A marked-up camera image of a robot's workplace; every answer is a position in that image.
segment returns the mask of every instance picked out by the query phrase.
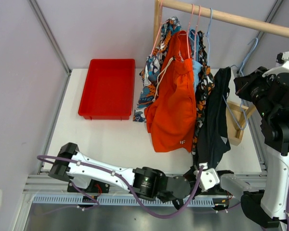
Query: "red plastic bin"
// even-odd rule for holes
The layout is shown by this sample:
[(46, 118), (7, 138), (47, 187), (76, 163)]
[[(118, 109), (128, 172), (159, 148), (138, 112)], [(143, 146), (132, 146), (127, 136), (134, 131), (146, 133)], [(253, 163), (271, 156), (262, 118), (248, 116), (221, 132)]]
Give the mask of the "red plastic bin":
[(92, 59), (78, 114), (85, 119), (129, 119), (134, 80), (134, 59)]

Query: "white tabletop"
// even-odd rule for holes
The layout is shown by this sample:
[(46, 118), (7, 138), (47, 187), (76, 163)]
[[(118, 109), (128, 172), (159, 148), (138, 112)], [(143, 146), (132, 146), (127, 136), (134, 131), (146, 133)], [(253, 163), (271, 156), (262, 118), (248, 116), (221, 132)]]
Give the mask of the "white tabletop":
[[(136, 107), (142, 90), (139, 77), (141, 69), (135, 70), (133, 108)], [(156, 153), (145, 123), (129, 120), (86, 120), (78, 115), (79, 103), (88, 69), (74, 69), (53, 133), (48, 155), (57, 156), (61, 146), (68, 142), (78, 144), (79, 150), (98, 161), (121, 167), (151, 167), (165, 173), (183, 174), (192, 165), (192, 156), (185, 149), (168, 153)], [(234, 94), (234, 83), (230, 85), (231, 101), (240, 102)], [(242, 143), (224, 154), (218, 170), (231, 170), (236, 174), (260, 174), (261, 168), (246, 127)]]

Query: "blue hanger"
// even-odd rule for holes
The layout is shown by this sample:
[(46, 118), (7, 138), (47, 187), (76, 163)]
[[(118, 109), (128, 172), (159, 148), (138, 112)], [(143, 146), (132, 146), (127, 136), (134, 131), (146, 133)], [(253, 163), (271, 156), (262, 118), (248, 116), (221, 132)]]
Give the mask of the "blue hanger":
[(207, 41), (208, 41), (208, 58), (207, 58), (207, 65), (209, 66), (209, 58), (210, 58), (210, 41), (209, 41), (209, 36), (210, 36), (210, 27), (211, 27), (211, 22), (212, 22), (212, 8), (210, 8), (211, 10), (211, 17), (210, 17), (210, 22), (209, 22), (209, 26), (208, 26), (208, 31), (205, 34), (205, 36), (207, 37)]
[(249, 51), (249, 53), (245, 56), (245, 58), (243, 59), (243, 62), (241, 64), (241, 67), (239, 69), (239, 73), (241, 76), (244, 76), (242, 69), (245, 67), (246, 61), (249, 59), (250, 55), (254, 52), (254, 50), (256, 49), (257, 45), (258, 45), (258, 38), (253, 38), (248, 45), (250, 45), (253, 41), (255, 40), (254, 46), (252, 47), (252, 49)]
[[(245, 56), (245, 58), (243, 59), (243, 62), (242, 62), (241, 67), (240, 67), (240, 69), (239, 69), (239, 74), (240, 74), (240, 76), (244, 76), (242, 69), (244, 68), (244, 66), (245, 66), (245, 64), (246, 64), (246, 61), (249, 59), (250, 55), (254, 52), (254, 50), (256, 49), (256, 47), (257, 47), (257, 45), (258, 45), (258, 38), (253, 38), (253, 39), (248, 43), (248, 45), (250, 45), (254, 40), (255, 40), (254, 46), (252, 47), (252, 49), (249, 51), (249, 53), (248, 53), (248, 54)], [(226, 99), (225, 99), (224, 96), (223, 96), (223, 100), (225, 101), (226, 106), (227, 106), (230, 114), (232, 115), (233, 119), (235, 120), (237, 126), (239, 127), (239, 129), (240, 129), (240, 130), (244, 130), (244, 129), (246, 128), (246, 126), (247, 126), (247, 117), (246, 117), (245, 110), (242, 108), (243, 100), (241, 99), (240, 109), (241, 109), (241, 111), (243, 112), (243, 115), (244, 115), (245, 125), (244, 125), (244, 127), (242, 127), (242, 128), (241, 128), (239, 122), (237, 121), (235, 115), (234, 115), (234, 114), (232, 113), (232, 111), (230, 110), (230, 107), (229, 107), (229, 105), (227, 104), (227, 101), (226, 101)]]
[(235, 64), (231, 65), (231, 66), (230, 66), (230, 68), (231, 68), (231, 67), (233, 67), (233, 66), (235, 66), (237, 69), (239, 69), (239, 68), (238, 68), (238, 66), (237, 66), (237, 65), (235, 65)]

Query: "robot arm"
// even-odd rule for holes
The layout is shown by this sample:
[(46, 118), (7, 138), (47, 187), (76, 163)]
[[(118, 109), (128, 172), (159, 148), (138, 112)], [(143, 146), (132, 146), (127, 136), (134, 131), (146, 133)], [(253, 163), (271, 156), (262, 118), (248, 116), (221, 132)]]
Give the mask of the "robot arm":
[[(86, 189), (91, 180), (97, 180), (128, 191), (126, 183), (116, 176), (119, 174), (142, 199), (153, 201), (157, 197), (162, 202), (168, 202), (184, 199), (191, 193), (190, 182), (183, 176), (167, 177), (162, 171), (149, 167), (133, 169), (112, 166), (85, 156), (74, 143), (63, 146), (58, 157), (71, 159), (74, 163), (56, 160), (48, 175), (58, 180), (71, 180), (82, 189)], [(86, 163), (94, 165), (95, 168), (85, 166)], [(219, 182), (214, 169), (208, 169), (200, 178), (200, 186), (204, 191)]]
[(244, 214), (265, 228), (289, 220), (289, 52), (279, 54), (276, 61), (281, 66), (259, 67), (234, 80), (236, 95), (253, 102), (262, 117), (269, 149), (265, 191), (255, 191), (234, 176), (221, 177), (221, 187), (241, 198)]

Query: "red wire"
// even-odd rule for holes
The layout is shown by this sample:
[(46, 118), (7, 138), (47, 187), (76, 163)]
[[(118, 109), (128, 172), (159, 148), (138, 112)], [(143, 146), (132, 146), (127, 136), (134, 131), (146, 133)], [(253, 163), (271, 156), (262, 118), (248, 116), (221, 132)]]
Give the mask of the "red wire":
[(102, 188), (100, 185), (96, 184), (95, 187), (97, 187), (98, 189), (98, 196), (100, 196), (102, 194)]
[(229, 198), (229, 192), (227, 191), (227, 199), (230, 201), (233, 198), (233, 195), (231, 195), (231, 198)]

